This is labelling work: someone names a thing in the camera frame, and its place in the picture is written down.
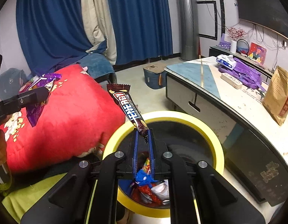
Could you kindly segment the person's left hand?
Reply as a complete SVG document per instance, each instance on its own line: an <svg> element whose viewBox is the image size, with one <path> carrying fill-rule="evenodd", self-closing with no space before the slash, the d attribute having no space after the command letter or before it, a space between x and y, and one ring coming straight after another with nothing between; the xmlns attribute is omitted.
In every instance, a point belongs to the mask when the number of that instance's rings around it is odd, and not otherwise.
<svg viewBox="0 0 288 224"><path fill-rule="evenodd" d="M5 124L11 115L7 115L7 117L0 122L0 125ZM0 130L0 166L7 162L7 143L5 141L5 134L2 130Z"/></svg>

